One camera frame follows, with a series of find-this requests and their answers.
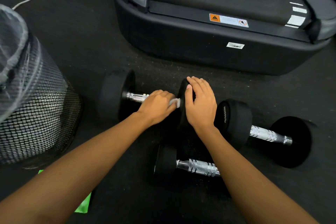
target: mesh trash can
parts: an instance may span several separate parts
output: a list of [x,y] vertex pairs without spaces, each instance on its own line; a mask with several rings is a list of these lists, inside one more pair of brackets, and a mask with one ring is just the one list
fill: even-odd
[[38,167],[71,143],[82,102],[23,18],[0,5],[0,164]]

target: green object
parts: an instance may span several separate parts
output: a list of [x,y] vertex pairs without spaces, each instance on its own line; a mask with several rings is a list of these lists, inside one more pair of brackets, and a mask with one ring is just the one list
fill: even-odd
[[84,201],[78,206],[78,208],[75,210],[75,213],[87,213],[89,209],[89,203],[90,203],[91,193],[84,199]]

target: chrome dumbbell handle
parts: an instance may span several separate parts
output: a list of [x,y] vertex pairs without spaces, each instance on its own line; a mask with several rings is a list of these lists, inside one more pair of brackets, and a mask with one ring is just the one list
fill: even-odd
[[218,177],[221,175],[215,164],[191,158],[187,161],[181,161],[178,159],[176,161],[176,168],[183,169],[190,173],[196,173],[210,177]]
[[269,141],[269,142],[282,143],[284,145],[291,145],[293,143],[292,138],[289,136],[283,136],[272,130],[260,128],[260,127],[253,126],[253,125],[250,130],[250,136],[256,137],[256,138],[259,138],[265,141]]
[[[131,101],[134,101],[134,102],[139,102],[139,103],[142,103],[145,101],[145,99],[149,96],[149,94],[134,94],[134,93],[130,93],[128,92],[127,95],[126,95],[126,98],[128,100],[131,100]],[[179,98],[175,98],[175,99],[172,99],[170,101],[170,105],[176,101],[177,102],[177,108],[180,107],[180,99]]]

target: person's right hand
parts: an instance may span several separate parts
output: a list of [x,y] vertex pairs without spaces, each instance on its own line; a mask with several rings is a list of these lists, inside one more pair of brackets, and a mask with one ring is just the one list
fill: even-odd
[[[199,129],[208,129],[214,127],[216,115],[216,99],[213,91],[204,79],[196,77],[187,77],[190,83],[185,91],[185,111],[188,122],[197,132]],[[193,101],[193,90],[196,95]]]

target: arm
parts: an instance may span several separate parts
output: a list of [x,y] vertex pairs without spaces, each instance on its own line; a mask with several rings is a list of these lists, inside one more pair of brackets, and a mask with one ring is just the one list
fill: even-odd
[[64,223],[135,139],[175,108],[153,92],[126,120],[72,150],[0,202],[1,223]]
[[[194,127],[214,160],[233,201],[248,223],[316,224],[304,209],[277,188],[214,127],[216,100],[208,82],[189,78],[185,107],[189,123]],[[193,90],[196,99],[193,102]]]

